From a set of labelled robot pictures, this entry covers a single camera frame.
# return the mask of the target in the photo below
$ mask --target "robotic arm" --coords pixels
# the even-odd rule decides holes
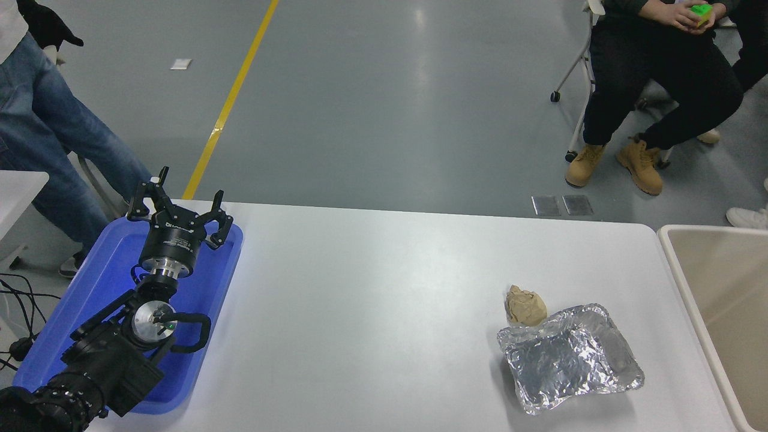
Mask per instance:
[[[162,188],[167,173],[164,167],[159,182],[138,185],[127,215],[131,221],[150,223],[137,264],[148,274],[135,277],[135,289],[70,335],[74,344],[61,356],[67,367],[45,386],[32,393],[21,387],[0,390],[3,432],[80,432],[94,418],[106,417],[106,407],[123,417],[163,379],[157,364],[169,351],[189,354],[205,347],[210,318],[176,312],[168,302],[178,279],[193,273],[200,245],[219,248],[233,219],[221,209],[223,191],[216,193],[205,214],[173,204]],[[154,202],[151,216],[145,198]],[[211,221],[217,221],[219,229],[209,236],[205,224]],[[200,324],[197,343],[176,344],[179,323]]]

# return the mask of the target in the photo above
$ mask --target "blue tray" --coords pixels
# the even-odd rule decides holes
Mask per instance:
[[[209,224],[208,231],[216,226]],[[64,370],[66,365],[61,361],[61,354],[73,344],[69,338],[71,332],[135,287],[131,267],[138,262],[148,232],[147,222],[130,222],[125,218],[104,229],[18,369],[13,380],[15,386],[34,391]],[[178,292],[170,300],[176,311],[208,315],[211,338],[216,337],[216,320],[242,244],[243,232],[234,224],[227,241],[217,250],[212,251],[203,244],[194,273],[179,280]],[[191,345],[197,341],[199,331],[199,325],[181,324],[174,335],[178,344]],[[165,377],[131,412],[163,414],[181,404],[194,386],[208,345],[210,342],[194,354],[166,355],[158,365]]]

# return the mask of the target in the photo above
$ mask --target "crumpled aluminum foil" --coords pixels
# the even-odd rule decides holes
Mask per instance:
[[[503,328],[496,337],[530,415],[572,396],[638,389],[645,381],[627,341],[596,303],[564,309],[535,327]]]

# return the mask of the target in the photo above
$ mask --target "crumpled paper ball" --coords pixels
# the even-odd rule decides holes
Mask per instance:
[[[512,285],[504,303],[509,324],[539,325],[547,317],[547,305],[533,291],[521,290]]]

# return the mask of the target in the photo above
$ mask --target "beige bin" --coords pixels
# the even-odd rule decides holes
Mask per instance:
[[[733,422],[768,431],[768,231],[667,225],[658,235]]]

